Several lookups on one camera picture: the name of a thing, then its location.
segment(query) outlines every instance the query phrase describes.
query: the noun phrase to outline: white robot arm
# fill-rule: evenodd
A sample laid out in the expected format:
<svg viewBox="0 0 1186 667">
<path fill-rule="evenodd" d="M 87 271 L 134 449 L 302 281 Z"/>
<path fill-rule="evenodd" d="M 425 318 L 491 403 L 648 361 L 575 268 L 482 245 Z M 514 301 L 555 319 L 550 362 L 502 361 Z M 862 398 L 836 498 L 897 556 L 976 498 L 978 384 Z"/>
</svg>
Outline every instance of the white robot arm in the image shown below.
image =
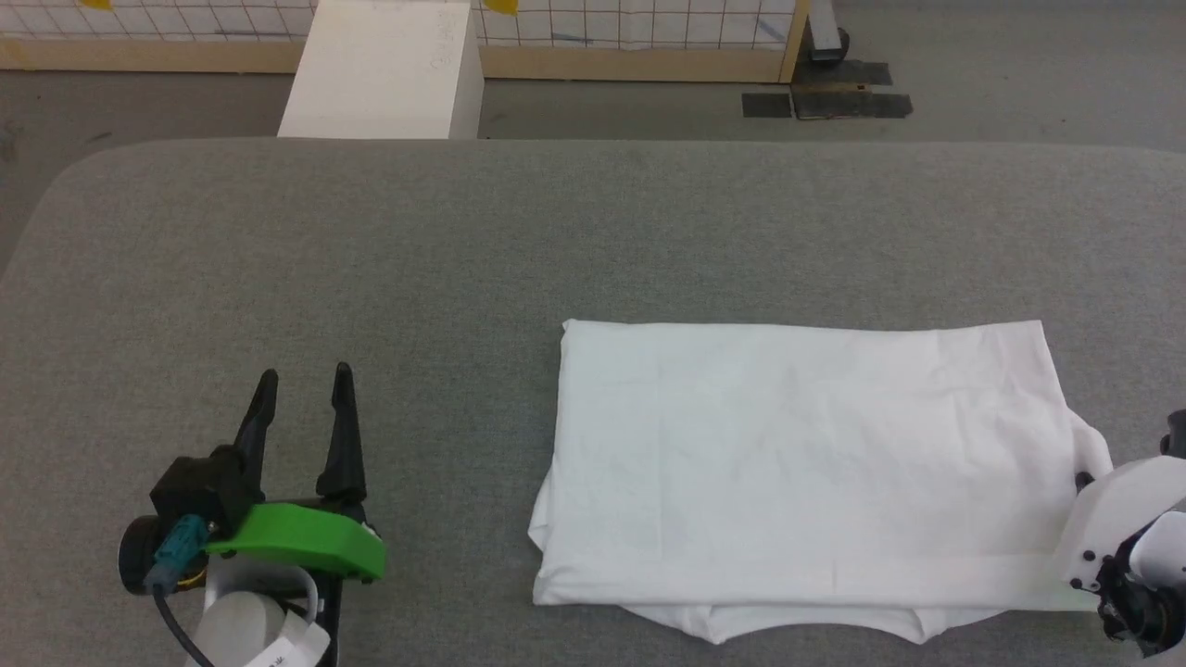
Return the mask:
<svg viewBox="0 0 1186 667">
<path fill-rule="evenodd" d="M 1186 497 L 1186 411 L 1169 415 L 1161 455 L 1080 474 L 1053 558 L 1063 582 L 1099 596 L 1108 636 L 1147 658 L 1186 635 L 1186 514 L 1172 512 Z"/>
</svg>

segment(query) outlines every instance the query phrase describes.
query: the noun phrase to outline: gray fabric surface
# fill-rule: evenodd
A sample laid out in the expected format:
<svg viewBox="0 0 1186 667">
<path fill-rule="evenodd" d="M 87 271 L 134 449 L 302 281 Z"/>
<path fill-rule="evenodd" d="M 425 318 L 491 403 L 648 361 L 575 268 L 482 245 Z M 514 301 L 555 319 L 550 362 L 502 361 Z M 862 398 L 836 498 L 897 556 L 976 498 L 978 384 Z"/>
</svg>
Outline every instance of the gray fabric surface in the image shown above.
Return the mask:
<svg viewBox="0 0 1186 667">
<path fill-rule="evenodd" d="M 180 665 L 122 592 L 123 527 L 280 371 L 264 488 L 307 495 L 333 364 L 356 373 L 388 578 L 343 665 L 1128 661 L 1090 615 L 923 647 L 796 627 L 713 647 L 610 608 L 534 608 L 560 323 L 922 329 L 1040 318 L 1117 460 L 1186 402 L 1186 158 L 984 145 L 151 144 L 68 170 L 0 282 L 0 662 Z M 192 622 L 200 605 L 174 599 Z"/>
</svg>

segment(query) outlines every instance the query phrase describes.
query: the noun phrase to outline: grid pattern board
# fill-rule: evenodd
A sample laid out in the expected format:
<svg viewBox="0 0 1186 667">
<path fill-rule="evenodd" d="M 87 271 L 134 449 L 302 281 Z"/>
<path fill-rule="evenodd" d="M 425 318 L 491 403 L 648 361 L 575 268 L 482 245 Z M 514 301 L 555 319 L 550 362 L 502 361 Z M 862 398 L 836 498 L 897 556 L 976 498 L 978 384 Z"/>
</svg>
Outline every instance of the grid pattern board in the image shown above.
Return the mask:
<svg viewBox="0 0 1186 667">
<path fill-rule="evenodd" d="M 769 49 L 782 51 L 795 0 L 518 0 L 518 15 L 471 0 L 493 46 Z"/>
<path fill-rule="evenodd" d="M 795 0 L 470 0 L 478 42 L 570 49 L 783 50 Z M 0 0 L 4 39 L 304 40 L 318 0 Z"/>
<path fill-rule="evenodd" d="M 318 0 L 0 0 L 0 38 L 166 42 L 304 40 Z"/>
</svg>

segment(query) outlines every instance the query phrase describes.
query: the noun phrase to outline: gray floor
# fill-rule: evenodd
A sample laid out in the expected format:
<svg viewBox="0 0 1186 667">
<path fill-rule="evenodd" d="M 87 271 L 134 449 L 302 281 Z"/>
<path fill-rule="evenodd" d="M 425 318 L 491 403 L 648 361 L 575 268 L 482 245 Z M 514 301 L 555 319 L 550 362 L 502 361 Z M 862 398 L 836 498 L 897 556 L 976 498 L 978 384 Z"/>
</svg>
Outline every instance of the gray floor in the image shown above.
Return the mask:
<svg viewBox="0 0 1186 667">
<path fill-rule="evenodd" d="M 906 120 L 742 119 L 753 85 L 493 81 L 490 139 L 1025 141 L 1186 151 L 1186 9 L 842 8 Z M 274 134 L 292 77 L 0 72 L 0 267 L 53 176 L 103 148 Z"/>
</svg>

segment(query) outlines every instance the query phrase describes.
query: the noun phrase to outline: white folded cloth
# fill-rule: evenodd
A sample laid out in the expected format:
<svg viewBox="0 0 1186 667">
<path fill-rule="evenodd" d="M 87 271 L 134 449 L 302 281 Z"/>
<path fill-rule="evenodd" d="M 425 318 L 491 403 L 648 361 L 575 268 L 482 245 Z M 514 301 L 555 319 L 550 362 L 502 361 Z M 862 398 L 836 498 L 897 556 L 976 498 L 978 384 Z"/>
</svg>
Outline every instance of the white folded cloth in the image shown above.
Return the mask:
<svg viewBox="0 0 1186 667">
<path fill-rule="evenodd" d="M 535 603 L 720 643 L 842 623 L 922 643 L 1090 611 L 1048 571 L 1075 476 L 1111 470 L 1041 324 L 848 331 L 569 320 Z"/>
</svg>

